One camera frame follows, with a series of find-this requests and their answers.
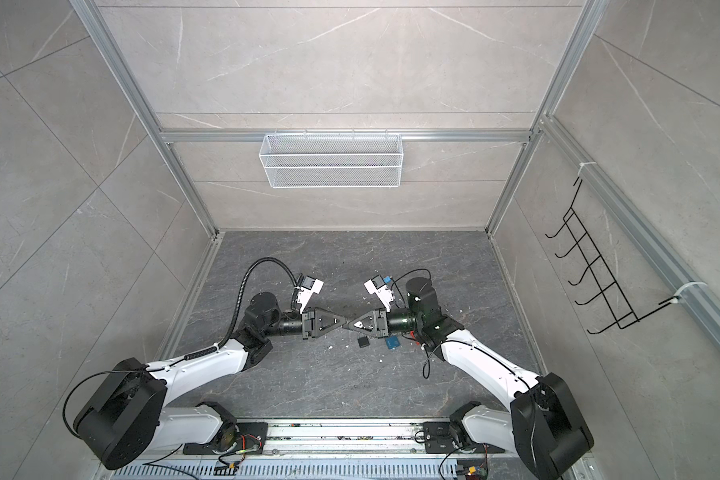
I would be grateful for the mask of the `blue padlock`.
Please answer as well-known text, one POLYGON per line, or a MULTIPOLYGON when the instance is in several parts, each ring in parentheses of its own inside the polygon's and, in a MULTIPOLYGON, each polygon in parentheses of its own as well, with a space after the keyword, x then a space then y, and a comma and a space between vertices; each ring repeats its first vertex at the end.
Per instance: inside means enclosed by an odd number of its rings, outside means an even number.
POLYGON ((385 343, 387 345, 387 348, 390 350, 400 347, 400 341, 396 336, 387 337, 385 339, 385 343))

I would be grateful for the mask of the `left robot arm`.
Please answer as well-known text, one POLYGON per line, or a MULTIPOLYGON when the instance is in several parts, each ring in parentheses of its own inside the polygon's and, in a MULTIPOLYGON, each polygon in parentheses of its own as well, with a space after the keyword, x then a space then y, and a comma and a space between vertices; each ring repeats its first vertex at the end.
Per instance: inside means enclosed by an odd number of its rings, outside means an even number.
POLYGON ((241 443, 234 415, 215 401, 195 407, 174 407, 172 401, 258 365, 272 350, 274 336, 317 338, 345 322, 321 308, 283 310, 273 294, 259 293, 224 345, 151 363, 134 357, 119 362, 101 373, 98 389, 65 425, 109 470, 171 446, 226 453, 241 443))

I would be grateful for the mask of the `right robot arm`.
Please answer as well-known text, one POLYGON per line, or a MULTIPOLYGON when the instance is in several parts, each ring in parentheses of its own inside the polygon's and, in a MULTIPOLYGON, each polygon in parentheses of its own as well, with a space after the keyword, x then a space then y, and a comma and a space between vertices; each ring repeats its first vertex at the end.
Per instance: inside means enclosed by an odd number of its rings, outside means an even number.
POLYGON ((422 375, 435 358, 457 367, 503 406, 494 410, 470 401, 449 417, 447 451, 496 447, 516 454, 537 479, 559 479, 594 445, 594 437, 566 382, 554 373, 540 375, 520 367, 481 343, 441 307, 428 277, 405 286, 400 308, 390 277, 364 284, 382 306, 346 323, 348 330, 388 338, 407 333, 424 350, 422 375))

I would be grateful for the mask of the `aluminium front rail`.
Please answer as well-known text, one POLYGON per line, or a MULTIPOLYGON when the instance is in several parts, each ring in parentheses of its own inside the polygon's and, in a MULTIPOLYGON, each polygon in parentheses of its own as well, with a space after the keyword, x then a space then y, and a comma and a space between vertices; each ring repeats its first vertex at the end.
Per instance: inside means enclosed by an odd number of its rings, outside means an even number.
POLYGON ((97 479, 530 479, 514 453, 459 449, 445 418, 244 419, 226 457, 165 447, 97 479))

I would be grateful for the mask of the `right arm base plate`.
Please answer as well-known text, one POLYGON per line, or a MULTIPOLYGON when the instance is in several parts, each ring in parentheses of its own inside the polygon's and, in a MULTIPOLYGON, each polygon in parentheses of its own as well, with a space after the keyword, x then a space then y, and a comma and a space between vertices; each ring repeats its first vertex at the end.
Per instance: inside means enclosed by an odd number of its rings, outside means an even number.
POLYGON ((426 453, 449 453, 463 451, 479 453, 484 448, 489 453, 503 453, 511 447, 511 429, 502 423, 479 423, 469 431, 460 421, 427 421, 413 434, 416 443, 426 453))

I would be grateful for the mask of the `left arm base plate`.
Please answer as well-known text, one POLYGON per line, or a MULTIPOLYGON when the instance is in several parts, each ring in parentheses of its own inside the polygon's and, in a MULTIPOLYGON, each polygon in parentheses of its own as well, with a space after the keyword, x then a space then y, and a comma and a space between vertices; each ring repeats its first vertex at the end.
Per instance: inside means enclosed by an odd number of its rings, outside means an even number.
POLYGON ((242 422, 224 425, 210 443, 190 443, 182 447, 184 455, 260 454, 267 440, 269 424, 242 422))

